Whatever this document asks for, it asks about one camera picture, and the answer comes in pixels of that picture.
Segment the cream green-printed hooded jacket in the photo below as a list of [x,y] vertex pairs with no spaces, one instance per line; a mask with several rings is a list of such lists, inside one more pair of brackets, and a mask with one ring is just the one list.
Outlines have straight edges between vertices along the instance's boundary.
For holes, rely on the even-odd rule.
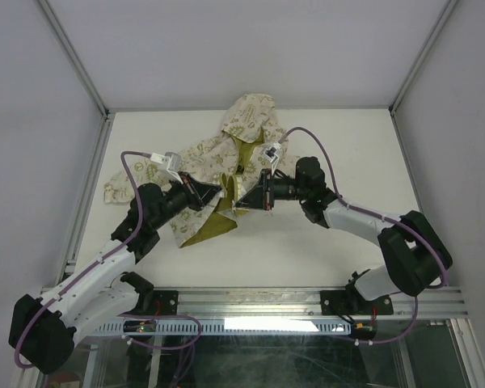
[[185,209],[170,226],[178,247],[189,247],[237,228],[244,212],[234,208],[271,166],[265,150],[285,130],[276,114],[275,100],[266,94],[246,94],[230,107],[220,133],[180,151],[180,168],[202,183],[219,184],[222,190],[201,211]]

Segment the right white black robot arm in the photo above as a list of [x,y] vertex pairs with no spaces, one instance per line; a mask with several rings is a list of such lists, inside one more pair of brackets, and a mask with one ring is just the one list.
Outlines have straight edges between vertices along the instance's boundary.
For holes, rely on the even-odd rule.
[[381,267],[353,273],[344,291],[329,297],[328,305],[337,314],[368,314],[393,293],[416,297],[433,281],[442,280],[453,264],[450,253],[422,213],[412,210],[387,217],[343,204],[327,186],[315,157],[300,158],[292,177],[262,170],[257,183],[235,205],[269,211],[279,200],[295,200],[312,223],[348,232],[381,250]]

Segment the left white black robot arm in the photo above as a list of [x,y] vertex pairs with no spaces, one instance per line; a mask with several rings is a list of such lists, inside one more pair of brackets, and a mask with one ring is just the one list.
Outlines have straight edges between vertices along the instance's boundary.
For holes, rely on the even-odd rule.
[[17,366],[53,373],[95,328],[123,313],[149,311],[154,286],[135,265],[158,243],[162,226],[185,209],[202,210],[220,193],[221,186],[184,172],[166,192],[155,183],[136,188],[125,219],[86,267],[39,297],[26,294],[15,303],[8,342]]

